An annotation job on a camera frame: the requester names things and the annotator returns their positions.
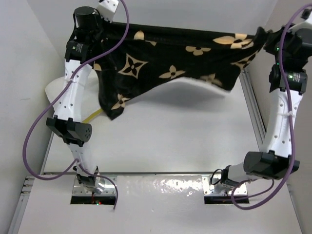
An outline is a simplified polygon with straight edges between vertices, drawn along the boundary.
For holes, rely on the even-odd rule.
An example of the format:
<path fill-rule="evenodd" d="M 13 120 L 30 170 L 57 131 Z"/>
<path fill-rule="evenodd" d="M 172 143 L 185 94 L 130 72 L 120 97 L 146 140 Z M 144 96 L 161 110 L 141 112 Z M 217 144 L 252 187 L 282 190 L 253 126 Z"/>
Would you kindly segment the black pillowcase with beige flowers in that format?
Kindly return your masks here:
<path fill-rule="evenodd" d="M 246 35 L 115 22 L 90 35 L 76 29 L 65 59 L 90 61 L 99 81 L 99 105 L 115 119 L 127 101 L 181 77 L 232 90 L 268 36 L 261 27 Z"/>

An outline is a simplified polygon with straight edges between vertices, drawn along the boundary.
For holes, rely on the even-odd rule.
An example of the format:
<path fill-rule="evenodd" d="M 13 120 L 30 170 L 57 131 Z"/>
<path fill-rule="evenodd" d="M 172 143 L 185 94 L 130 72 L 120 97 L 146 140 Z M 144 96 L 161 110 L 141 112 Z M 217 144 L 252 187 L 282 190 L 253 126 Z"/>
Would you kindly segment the white pillow with yellow edge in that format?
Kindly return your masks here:
<path fill-rule="evenodd" d="M 65 87 L 64 77 L 57 78 L 50 82 L 45 92 L 49 102 L 52 102 Z M 81 118 L 83 123 L 89 123 L 103 111 L 98 101 L 98 77 L 94 70 L 91 71 L 82 97 Z"/>

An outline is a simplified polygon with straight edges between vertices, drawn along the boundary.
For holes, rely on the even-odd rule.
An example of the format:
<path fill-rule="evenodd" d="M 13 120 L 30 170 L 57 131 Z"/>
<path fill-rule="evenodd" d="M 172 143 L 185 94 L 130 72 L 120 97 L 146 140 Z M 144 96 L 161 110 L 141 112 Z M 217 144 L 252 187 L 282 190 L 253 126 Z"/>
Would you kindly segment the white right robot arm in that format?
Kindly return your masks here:
<path fill-rule="evenodd" d="M 312 55 L 312 28 L 293 25 L 285 37 L 282 31 L 276 32 L 264 49 L 275 56 L 269 75 L 271 108 L 265 138 L 258 152 L 247 152 L 242 163 L 224 168 L 220 179 L 210 177 L 209 185 L 219 194 L 232 191 L 244 181 L 286 181 L 299 168 L 299 161 L 291 161 L 291 133 L 307 88 L 303 67 Z"/>

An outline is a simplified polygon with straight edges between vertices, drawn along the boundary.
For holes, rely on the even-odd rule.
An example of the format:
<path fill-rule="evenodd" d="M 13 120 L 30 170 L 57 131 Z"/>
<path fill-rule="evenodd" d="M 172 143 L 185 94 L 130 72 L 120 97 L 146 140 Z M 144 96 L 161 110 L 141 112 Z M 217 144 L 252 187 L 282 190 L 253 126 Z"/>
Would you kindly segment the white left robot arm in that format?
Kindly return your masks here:
<path fill-rule="evenodd" d="M 66 44 L 64 88 L 53 118 L 46 125 L 69 147 L 77 160 L 76 173 L 79 185 L 93 194 L 101 194 L 105 181 L 99 177 L 98 167 L 92 157 L 88 141 L 92 126 L 82 123 L 82 100 L 88 76 L 92 70 L 90 61 L 100 50 L 102 33 L 99 12 L 88 6 L 74 10 L 74 29 Z"/>

